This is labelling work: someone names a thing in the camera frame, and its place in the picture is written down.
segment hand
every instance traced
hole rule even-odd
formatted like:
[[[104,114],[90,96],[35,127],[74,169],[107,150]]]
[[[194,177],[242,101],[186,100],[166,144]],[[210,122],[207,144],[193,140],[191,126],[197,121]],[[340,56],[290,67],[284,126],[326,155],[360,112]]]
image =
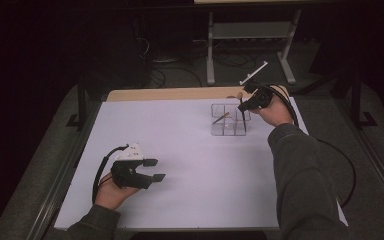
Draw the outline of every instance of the hand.
[[[270,104],[266,108],[257,108],[250,112],[260,115],[268,124],[277,127],[283,123],[292,123],[291,114],[283,101],[273,94]]]
[[[137,193],[138,188],[119,188],[113,181],[111,173],[105,175],[98,188],[95,204],[102,207],[115,210],[126,200],[128,197]]]

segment dark gray sleeve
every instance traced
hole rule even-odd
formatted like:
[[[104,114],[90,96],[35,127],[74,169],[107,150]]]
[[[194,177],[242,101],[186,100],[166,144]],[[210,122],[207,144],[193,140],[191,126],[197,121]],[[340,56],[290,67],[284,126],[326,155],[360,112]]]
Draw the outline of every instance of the dark gray sleeve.
[[[67,230],[69,239],[113,239],[120,213],[93,205],[89,213]]]
[[[333,182],[320,165],[317,140],[292,124],[282,124],[268,141],[282,239],[350,239],[339,220]]]

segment floor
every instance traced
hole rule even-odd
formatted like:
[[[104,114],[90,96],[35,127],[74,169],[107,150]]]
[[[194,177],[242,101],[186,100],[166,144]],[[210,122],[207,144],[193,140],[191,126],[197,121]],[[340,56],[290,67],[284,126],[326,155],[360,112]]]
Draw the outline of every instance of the floor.
[[[154,70],[148,88],[206,86],[206,43],[196,41],[194,44],[196,58],[188,61],[154,52]],[[269,64],[256,79],[267,84],[283,84],[290,92],[322,77],[308,72],[318,44],[294,43],[288,61],[297,84],[288,85],[275,55],[281,46],[282,43],[276,41],[220,42],[215,56],[216,86],[237,86],[262,61]],[[357,239],[384,239],[384,178],[375,171],[379,165],[373,160],[379,158],[384,166],[384,108],[377,94],[363,85],[361,110],[369,112],[377,126],[358,130],[348,117],[350,96],[339,100],[330,96],[334,83],[333,80],[310,94],[296,96],[297,105],[310,135],[339,148],[355,166],[356,188],[343,208],[351,231]],[[75,172],[75,162],[87,141],[99,104],[87,100],[87,121],[83,130],[78,131],[76,127],[66,126],[69,118],[77,113],[77,89],[67,94],[1,218],[0,239],[58,239],[52,221]],[[322,147],[322,151],[326,152],[326,164],[331,169],[340,200],[344,200],[352,188],[350,164],[330,146]],[[118,232],[117,238],[130,239],[134,234]],[[280,236],[278,230],[265,231],[265,235],[270,240]]]

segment sleeve cuff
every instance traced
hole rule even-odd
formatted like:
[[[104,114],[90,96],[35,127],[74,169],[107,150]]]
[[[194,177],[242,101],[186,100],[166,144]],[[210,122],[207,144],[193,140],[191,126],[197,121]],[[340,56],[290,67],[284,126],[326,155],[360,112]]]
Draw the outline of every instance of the sleeve cuff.
[[[112,211],[99,205],[93,205],[89,210],[89,213],[85,215],[81,221],[108,231],[114,231],[117,228],[119,219],[119,212]]]
[[[284,123],[277,126],[269,135],[268,142],[271,149],[273,149],[280,139],[288,135],[306,135],[299,127],[291,124]]]

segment white table surface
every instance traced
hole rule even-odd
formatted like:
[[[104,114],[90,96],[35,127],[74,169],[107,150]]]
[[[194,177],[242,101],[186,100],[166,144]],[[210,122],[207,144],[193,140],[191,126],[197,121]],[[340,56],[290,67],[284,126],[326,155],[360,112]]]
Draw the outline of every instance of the white table surface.
[[[103,103],[55,227],[66,229],[89,211],[102,158],[126,143],[139,143],[145,158],[159,160],[157,166],[138,167],[137,172],[167,175],[122,204],[118,228],[164,231],[278,227],[273,157],[267,144],[273,127],[251,114],[246,136],[212,136],[213,103],[237,100]],[[301,129],[307,132],[298,110],[297,116]],[[116,155],[108,161],[103,175],[110,171]]]

